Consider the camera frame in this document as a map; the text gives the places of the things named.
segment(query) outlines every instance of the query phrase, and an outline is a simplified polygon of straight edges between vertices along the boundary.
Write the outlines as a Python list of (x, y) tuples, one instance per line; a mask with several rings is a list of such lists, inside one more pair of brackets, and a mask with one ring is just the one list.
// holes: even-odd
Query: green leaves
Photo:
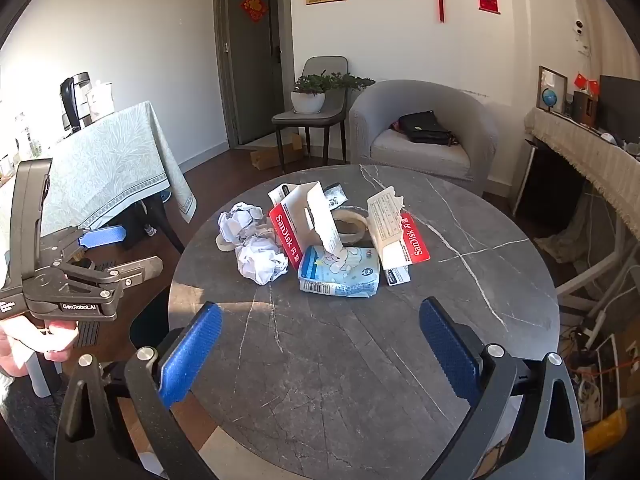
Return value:
[(332, 73), (331, 75), (303, 75), (298, 78), (294, 87), (294, 92), (300, 94), (323, 94), (329, 90), (347, 88), (350, 90), (364, 90), (367, 86), (373, 85), (373, 79), (361, 78), (350, 73)]

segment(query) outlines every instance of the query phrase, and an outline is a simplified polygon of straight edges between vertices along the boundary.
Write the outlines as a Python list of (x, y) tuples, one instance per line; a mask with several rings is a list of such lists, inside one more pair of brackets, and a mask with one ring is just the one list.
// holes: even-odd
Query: white flower pot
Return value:
[(325, 94), (291, 92), (291, 102), (297, 114), (317, 114), (324, 105)]

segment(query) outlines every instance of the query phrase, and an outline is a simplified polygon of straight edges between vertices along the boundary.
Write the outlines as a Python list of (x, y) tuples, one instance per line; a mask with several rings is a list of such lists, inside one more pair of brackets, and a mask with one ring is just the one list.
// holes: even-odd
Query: diamond-shaped red decoration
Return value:
[(254, 22), (259, 22), (267, 13), (269, 8), (263, 0), (245, 0), (240, 6), (246, 11)]

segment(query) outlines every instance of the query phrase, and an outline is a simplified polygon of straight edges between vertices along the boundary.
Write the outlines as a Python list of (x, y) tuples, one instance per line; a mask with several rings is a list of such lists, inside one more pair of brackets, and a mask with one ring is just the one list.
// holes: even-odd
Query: door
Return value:
[(238, 144), (275, 130), (284, 111), (278, 0), (226, 0), (228, 56)]

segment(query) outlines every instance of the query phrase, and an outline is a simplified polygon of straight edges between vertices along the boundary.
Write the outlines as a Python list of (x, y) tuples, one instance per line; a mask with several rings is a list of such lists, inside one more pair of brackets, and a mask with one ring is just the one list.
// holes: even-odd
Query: black bag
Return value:
[(452, 146), (458, 143), (456, 137), (440, 125), (433, 110), (400, 117), (398, 131), (419, 144)]

